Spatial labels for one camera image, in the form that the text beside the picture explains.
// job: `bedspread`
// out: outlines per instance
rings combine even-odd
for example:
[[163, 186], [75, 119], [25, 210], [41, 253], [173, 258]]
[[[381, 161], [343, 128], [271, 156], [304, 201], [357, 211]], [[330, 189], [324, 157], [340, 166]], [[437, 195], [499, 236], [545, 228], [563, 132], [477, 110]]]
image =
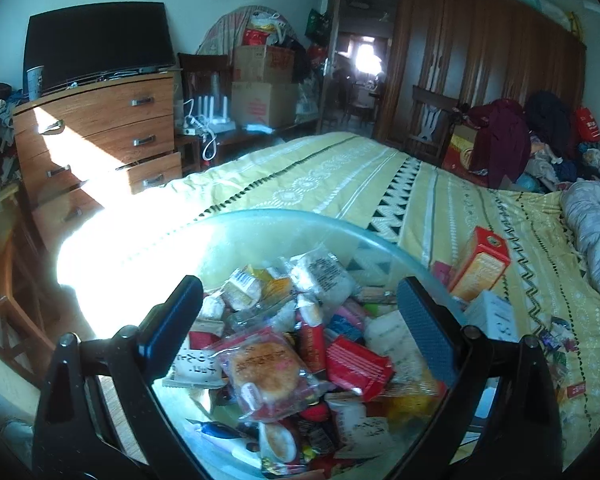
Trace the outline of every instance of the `bedspread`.
[[[514, 307], [519, 333], [537, 333], [552, 316], [573, 327], [578, 349], [567, 354], [565, 386], [586, 382], [586, 393], [560, 405], [565, 465], [599, 428], [600, 295], [583, 278], [586, 262], [564, 223], [559, 194], [477, 187], [353, 134], [305, 137], [260, 150], [107, 209], [65, 242], [59, 282], [75, 288], [96, 333], [109, 336], [103, 320], [113, 319], [118, 328], [115, 312], [123, 312], [125, 322], [137, 324], [166, 296], [129, 290], [116, 300], [132, 305], [123, 308], [103, 301], [95, 283], [109, 280], [113, 286], [125, 262], [171, 234], [245, 208], [340, 218], [398, 244], [426, 267], [437, 260], [453, 264], [475, 226], [495, 231], [507, 240], [512, 264], [494, 291]], [[181, 276], [162, 276], [159, 267], [155, 262], [138, 279], [163, 280], [164, 290], [173, 290]]]

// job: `round cake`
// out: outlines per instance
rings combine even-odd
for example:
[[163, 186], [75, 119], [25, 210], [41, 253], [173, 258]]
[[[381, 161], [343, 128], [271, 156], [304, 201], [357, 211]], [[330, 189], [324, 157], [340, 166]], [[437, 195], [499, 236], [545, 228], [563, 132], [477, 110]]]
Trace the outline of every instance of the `round cake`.
[[236, 390], [248, 392], [250, 397], [257, 393], [263, 402], [276, 402], [286, 399], [298, 385], [300, 365], [283, 344], [254, 343], [235, 352], [230, 359], [229, 374]]

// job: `curved television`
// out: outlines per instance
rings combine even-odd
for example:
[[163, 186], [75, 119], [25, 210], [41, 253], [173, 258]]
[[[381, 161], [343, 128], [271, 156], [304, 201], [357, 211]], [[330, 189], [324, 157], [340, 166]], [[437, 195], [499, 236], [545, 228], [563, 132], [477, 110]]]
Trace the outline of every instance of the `curved television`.
[[44, 66], [42, 92], [174, 65], [164, 4], [111, 2], [51, 10], [29, 18], [27, 70]]

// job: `blue gripper pad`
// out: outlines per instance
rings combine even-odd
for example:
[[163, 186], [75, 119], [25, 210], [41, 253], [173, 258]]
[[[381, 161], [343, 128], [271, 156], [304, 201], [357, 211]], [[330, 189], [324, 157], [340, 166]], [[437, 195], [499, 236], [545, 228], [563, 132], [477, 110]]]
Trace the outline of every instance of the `blue gripper pad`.
[[[435, 305], [415, 278], [404, 279], [398, 284], [397, 303], [400, 314], [433, 376], [445, 383], [447, 388], [452, 388], [458, 378], [454, 365], [454, 347], [440, 327], [439, 320], [436, 320], [427, 306], [427, 302], [438, 309], [445, 308]], [[457, 325], [459, 335], [460, 325], [455, 320], [453, 323]]]

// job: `drawer handle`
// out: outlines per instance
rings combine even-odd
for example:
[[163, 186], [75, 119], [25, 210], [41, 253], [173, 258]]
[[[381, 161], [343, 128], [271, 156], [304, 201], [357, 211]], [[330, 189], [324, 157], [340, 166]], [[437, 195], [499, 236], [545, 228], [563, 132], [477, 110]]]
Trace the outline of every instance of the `drawer handle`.
[[144, 139], [134, 139], [134, 146], [142, 146], [143, 144], [148, 144], [149, 142], [154, 142], [155, 135], [150, 135], [145, 137]]
[[58, 173], [62, 173], [63, 171], [71, 171], [71, 166], [67, 164], [63, 168], [58, 168], [57, 170], [49, 170], [46, 172], [46, 177], [51, 178], [52, 176], [57, 175]]
[[77, 207], [77, 208], [75, 208], [75, 210], [73, 210], [71, 213], [69, 213], [67, 216], [64, 217], [64, 221], [70, 222], [74, 218], [78, 218], [80, 216], [82, 216], [82, 209]]
[[132, 106], [142, 106], [142, 105], [147, 105], [147, 104], [153, 103], [153, 102], [154, 102], [153, 97], [143, 97], [142, 99], [132, 99], [131, 105]]
[[155, 178], [148, 178], [142, 181], [142, 187], [151, 187], [160, 184], [164, 180], [164, 175], [161, 173]]
[[60, 119], [53, 124], [50, 124], [46, 128], [39, 128], [38, 133], [40, 135], [57, 135], [64, 131], [64, 121]]

